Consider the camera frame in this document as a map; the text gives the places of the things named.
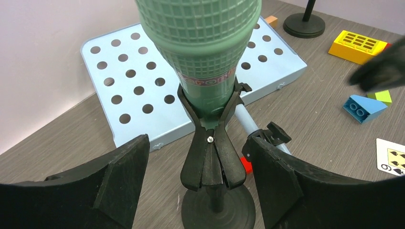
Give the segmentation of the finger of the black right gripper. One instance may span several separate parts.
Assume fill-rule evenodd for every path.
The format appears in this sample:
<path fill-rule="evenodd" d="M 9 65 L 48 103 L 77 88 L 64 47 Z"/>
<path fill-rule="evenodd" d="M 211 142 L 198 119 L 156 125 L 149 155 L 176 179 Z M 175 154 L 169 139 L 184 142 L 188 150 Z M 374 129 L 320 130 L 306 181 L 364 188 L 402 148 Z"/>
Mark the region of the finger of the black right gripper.
<path fill-rule="evenodd" d="M 400 38 L 348 78 L 349 85 L 357 85 L 363 92 L 379 92 L 405 85 L 405 39 Z"/>

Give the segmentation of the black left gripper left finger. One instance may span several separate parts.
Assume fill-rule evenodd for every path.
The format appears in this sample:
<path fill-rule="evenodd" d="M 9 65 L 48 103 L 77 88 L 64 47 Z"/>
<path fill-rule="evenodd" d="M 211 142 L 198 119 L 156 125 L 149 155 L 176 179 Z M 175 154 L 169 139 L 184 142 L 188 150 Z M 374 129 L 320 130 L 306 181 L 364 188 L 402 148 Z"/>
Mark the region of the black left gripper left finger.
<path fill-rule="evenodd" d="M 3 229 L 129 229 L 149 158 L 139 135 L 117 149 L 44 181 L 0 186 Z"/>

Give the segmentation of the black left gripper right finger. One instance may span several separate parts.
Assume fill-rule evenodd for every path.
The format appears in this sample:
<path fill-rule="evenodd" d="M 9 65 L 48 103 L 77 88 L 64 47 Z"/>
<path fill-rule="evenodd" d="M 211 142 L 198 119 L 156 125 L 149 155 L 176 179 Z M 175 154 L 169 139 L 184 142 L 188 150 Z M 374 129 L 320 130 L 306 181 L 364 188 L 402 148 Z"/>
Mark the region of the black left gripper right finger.
<path fill-rule="evenodd" d="M 345 177 L 250 138 L 253 173 L 267 229 L 402 229 L 405 178 Z"/>

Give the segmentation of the light blue music stand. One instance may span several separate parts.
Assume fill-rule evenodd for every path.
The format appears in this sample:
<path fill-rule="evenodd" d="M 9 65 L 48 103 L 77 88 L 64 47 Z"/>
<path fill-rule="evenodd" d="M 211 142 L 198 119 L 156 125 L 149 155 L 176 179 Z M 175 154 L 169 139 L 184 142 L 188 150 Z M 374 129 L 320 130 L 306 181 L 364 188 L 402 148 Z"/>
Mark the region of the light blue music stand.
<path fill-rule="evenodd" d="M 179 79 L 142 26 L 135 24 L 90 39 L 81 55 L 103 107 L 116 147 L 147 134 L 151 151 L 194 130 L 177 97 Z M 298 79 L 307 64 L 260 18 L 236 77 L 251 87 L 250 104 Z"/>

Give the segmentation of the mint green toy microphone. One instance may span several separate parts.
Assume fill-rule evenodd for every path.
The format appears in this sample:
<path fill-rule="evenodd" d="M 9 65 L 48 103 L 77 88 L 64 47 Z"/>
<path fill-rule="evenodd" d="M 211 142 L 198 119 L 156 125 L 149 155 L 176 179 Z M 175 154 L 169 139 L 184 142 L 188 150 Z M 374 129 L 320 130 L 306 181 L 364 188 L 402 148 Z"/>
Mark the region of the mint green toy microphone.
<path fill-rule="evenodd" d="M 235 71 L 260 17 L 260 0 L 137 0 L 143 30 L 175 70 L 211 129 L 234 92 Z"/>

